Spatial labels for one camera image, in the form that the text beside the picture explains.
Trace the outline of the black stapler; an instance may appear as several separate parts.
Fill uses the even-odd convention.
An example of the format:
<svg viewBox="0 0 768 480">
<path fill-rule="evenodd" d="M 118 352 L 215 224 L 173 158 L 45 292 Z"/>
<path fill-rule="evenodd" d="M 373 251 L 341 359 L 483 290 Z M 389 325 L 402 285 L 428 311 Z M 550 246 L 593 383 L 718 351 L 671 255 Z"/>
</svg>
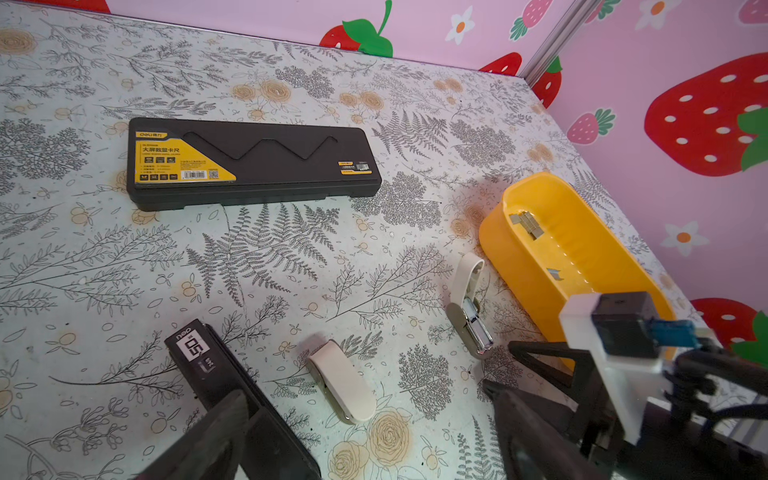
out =
<svg viewBox="0 0 768 480">
<path fill-rule="evenodd" d="M 213 327 L 195 319 L 165 340 L 206 414 L 157 461 L 178 479 L 320 479 L 320 467 Z"/>
</svg>

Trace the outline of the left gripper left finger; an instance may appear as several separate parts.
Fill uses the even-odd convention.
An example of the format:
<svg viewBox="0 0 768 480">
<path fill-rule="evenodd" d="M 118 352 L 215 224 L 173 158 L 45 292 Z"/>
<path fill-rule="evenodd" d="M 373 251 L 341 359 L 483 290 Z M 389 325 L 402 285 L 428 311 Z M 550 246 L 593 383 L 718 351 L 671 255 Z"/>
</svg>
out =
<svg viewBox="0 0 768 480">
<path fill-rule="evenodd" d="M 137 479 L 234 479 L 245 447 L 247 420 L 244 393 L 230 392 Z"/>
</svg>

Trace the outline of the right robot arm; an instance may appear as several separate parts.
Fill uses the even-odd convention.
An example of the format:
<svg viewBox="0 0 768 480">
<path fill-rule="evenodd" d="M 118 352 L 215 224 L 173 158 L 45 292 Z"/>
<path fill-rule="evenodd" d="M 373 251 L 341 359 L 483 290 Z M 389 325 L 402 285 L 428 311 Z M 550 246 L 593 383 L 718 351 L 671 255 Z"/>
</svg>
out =
<svg viewBox="0 0 768 480">
<path fill-rule="evenodd" d="M 665 406 L 641 406 L 640 437 L 629 440 L 592 355 L 564 343 L 512 342 L 512 357 L 559 388 L 569 407 L 492 382 L 484 388 L 495 409 L 509 479 L 764 479 L 767 456 L 717 432 L 730 420 L 767 420 L 763 403 L 716 408 L 709 401 L 735 384 L 767 393 L 767 371 L 705 341 L 683 353 L 662 377 Z"/>
</svg>

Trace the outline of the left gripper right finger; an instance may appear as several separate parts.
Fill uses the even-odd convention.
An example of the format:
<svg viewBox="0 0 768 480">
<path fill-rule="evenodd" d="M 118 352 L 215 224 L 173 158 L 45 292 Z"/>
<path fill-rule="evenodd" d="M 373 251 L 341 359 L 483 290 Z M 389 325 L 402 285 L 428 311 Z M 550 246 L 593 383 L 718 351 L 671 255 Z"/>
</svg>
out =
<svg viewBox="0 0 768 480">
<path fill-rule="evenodd" d="M 508 479 L 604 479 L 565 436 L 574 412 L 566 405 L 492 380 L 482 382 Z"/>
</svg>

